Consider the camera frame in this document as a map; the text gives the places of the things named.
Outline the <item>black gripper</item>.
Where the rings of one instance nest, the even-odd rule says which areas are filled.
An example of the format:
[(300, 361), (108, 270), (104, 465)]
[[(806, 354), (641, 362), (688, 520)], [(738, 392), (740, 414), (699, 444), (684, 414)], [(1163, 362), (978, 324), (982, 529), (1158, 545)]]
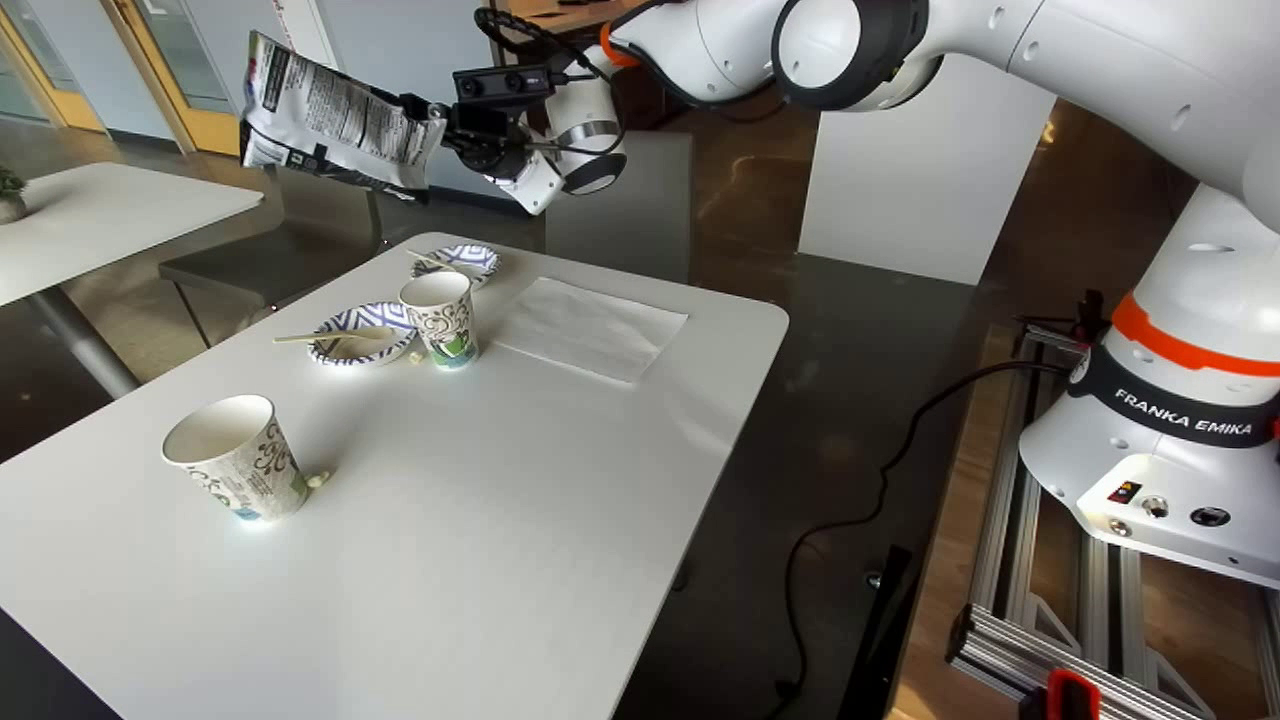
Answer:
[(450, 108), (443, 145), (463, 167), (482, 171), (527, 216), (541, 216), (556, 196), (575, 189), (583, 156), (573, 145), (568, 114), (546, 105), (532, 108)]

